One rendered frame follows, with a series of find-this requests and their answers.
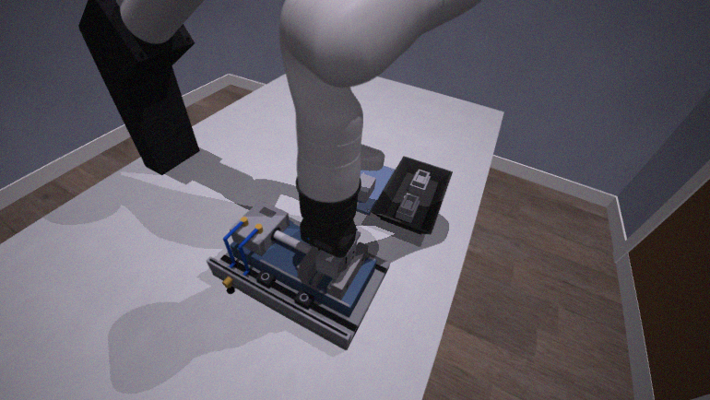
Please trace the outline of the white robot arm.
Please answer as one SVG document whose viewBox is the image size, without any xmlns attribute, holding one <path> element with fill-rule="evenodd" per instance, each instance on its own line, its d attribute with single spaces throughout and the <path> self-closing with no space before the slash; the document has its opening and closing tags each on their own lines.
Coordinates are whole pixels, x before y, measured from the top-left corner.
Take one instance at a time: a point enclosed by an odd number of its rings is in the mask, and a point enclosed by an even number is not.
<svg viewBox="0 0 710 400">
<path fill-rule="evenodd" d="M 168 41 L 203 1 L 116 3 L 135 36 L 158 44 Z M 480 1 L 286 0 L 279 41 L 296 112 L 300 156 L 322 167 L 356 159 L 361 152 L 363 112 L 350 87 L 376 78 L 421 34 Z"/>
</svg>

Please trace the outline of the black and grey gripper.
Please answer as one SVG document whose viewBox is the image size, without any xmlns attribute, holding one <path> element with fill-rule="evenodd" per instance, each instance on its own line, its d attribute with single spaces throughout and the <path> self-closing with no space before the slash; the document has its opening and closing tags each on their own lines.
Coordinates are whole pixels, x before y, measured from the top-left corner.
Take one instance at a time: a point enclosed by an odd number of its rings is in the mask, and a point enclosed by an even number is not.
<svg viewBox="0 0 710 400">
<path fill-rule="evenodd" d="M 361 171 L 378 171 L 384 166 L 385 154 L 361 144 L 360 155 L 351 163 L 338 167 L 322 167 L 297 156 L 296 188 L 302 215 L 301 239 L 316 250 L 335 257 L 346 257 L 350 265 L 356 254 L 357 240 L 354 217 Z"/>
</svg>

